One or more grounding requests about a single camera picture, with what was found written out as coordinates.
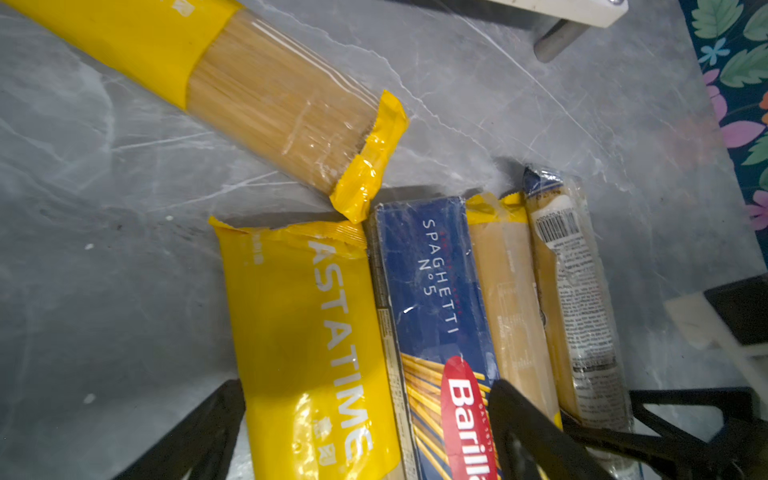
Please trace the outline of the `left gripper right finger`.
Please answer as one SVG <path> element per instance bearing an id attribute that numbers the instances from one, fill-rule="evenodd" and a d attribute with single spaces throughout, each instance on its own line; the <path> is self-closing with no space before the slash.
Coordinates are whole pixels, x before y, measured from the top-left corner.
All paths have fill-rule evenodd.
<path id="1" fill-rule="evenodd" d="M 509 382 L 493 383 L 489 418 L 505 479 L 608 479 L 585 450 Z"/>

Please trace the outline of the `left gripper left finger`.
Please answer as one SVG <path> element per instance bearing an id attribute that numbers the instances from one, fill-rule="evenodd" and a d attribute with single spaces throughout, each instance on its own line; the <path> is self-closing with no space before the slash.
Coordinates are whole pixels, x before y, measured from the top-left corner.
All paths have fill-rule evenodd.
<path id="1" fill-rule="evenodd" d="M 224 382 L 116 477 L 225 479 L 245 410 L 241 382 Z"/>

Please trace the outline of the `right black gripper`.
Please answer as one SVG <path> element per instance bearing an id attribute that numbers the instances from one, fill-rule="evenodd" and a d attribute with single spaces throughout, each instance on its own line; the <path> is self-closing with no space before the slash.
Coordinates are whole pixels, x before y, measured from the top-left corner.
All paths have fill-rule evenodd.
<path id="1" fill-rule="evenodd" d="M 766 478 L 766 275 L 668 300 L 665 310 L 689 344 L 723 354 L 745 385 L 633 390 L 635 432 L 567 421 L 567 433 L 617 460 L 617 479 Z"/>

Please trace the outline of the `clear spaghetti bag label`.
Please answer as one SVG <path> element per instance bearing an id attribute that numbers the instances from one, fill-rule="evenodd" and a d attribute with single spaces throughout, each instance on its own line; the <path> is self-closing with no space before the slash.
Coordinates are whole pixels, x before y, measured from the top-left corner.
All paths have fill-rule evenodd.
<path id="1" fill-rule="evenodd" d="M 529 165 L 523 195 L 559 406 L 583 427 L 630 433 L 616 322 L 581 182 Z"/>

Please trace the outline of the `yellow spaghetti bag long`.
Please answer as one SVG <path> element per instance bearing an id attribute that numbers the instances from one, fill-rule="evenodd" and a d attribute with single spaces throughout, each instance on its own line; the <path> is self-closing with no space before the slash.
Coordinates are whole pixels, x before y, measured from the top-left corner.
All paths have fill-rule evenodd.
<path id="1" fill-rule="evenodd" d="M 480 193 L 466 209 L 500 376 L 561 427 L 522 196 Z"/>

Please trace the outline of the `blue Barilla spaghetti box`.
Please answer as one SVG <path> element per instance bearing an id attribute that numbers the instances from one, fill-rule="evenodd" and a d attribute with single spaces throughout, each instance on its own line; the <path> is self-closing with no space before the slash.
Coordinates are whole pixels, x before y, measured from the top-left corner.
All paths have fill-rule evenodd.
<path id="1" fill-rule="evenodd" d="M 499 367 L 459 197 L 381 204 L 373 260 L 423 479 L 500 479 L 488 412 Z"/>

